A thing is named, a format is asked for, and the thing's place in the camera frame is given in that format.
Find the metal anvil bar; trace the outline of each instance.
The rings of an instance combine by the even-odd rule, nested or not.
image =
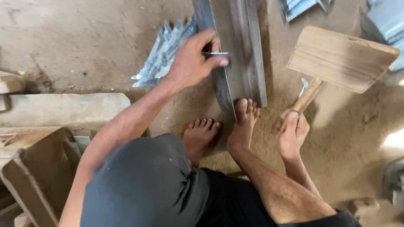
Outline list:
[[[230,64],[212,71],[220,108],[235,119],[234,105],[252,98],[267,106],[265,76],[255,0],[193,0],[200,31],[217,30],[221,52],[229,52]]]

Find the dark gray shorts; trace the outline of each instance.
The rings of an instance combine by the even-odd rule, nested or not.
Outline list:
[[[86,186],[81,227],[278,226],[249,181],[188,165],[173,134],[141,137],[104,160]],[[283,226],[360,226],[347,212]]]

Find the sandy floor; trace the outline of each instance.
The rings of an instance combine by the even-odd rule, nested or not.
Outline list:
[[[315,7],[284,25],[274,0],[257,0],[265,64],[268,107],[262,110],[252,150],[284,171],[269,134],[276,117],[297,98],[301,77],[286,68],[301,29],[314,25],[359,36],[358,8],[365,0],[335,0],[326,15]],[[190,0],[1,0],[0,65],[33,72],[27,93],[122,92],[136,101],[148,88],[131,88],[130,77],[143,67],[165,19],[190,16]],[[404,128],[404,87],[378,82],[362,95],[327,84],[306,116],[311,132],[301,150],[324,199],[332,205],[364,196],[381,197],[385,165],[403,150],[383,147],[385,138]],[[215,151],[202,166],[239,171],[224,152],[232,128],[216,102],[211,79],[187,88],[164,107],[151,135],[181,135],[186,123],[214,118],[224,123]],[[395,220],[403,207],[382,202],[384,213],[363,218],[364,226],[403,226]]]

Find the foot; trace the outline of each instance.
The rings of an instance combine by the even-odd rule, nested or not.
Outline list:
[[[187,130],[185,130],[183,144],[185,154],[192,167],[199,166],[206,146],[216,136],[220,126],[220,122],[215,122],[212,119],[196,120],[195,123],[192,122],[188,125]]]
[[[234,149],[250,149],[251,137],[254,124],[259,117],[259,108],[252,99],[240,99],[236,105],[237,122],[234,124],[233,132],[227,140],[227,149],[231,152]]]

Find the metal scrap pile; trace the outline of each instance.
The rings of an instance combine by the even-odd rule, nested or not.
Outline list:
[[[157,39],[150,52],[145,66],[139,74],[132,77],[139,80],[132,87],[155,86],[170,70],[175,55],[183,41],[196,33],[196,21],[191,17],[184,26],[184,20],[179,18],[174,28],[164,22],[164,30],[161,27],[157,32]]]
[[[391,71],[404,68],[404,0],[368,0],[369,11],[361,12],[362,37],[400,50]]]
[[[327,4],[330,4],[332,0],[324,0]],[[299,16],[304,11],[308,10],[312,6],[319,4],[325,12],[326,7],[322,0],[278,0],[279,5],[283,11],[284,20],[290,22],[295,17]]]

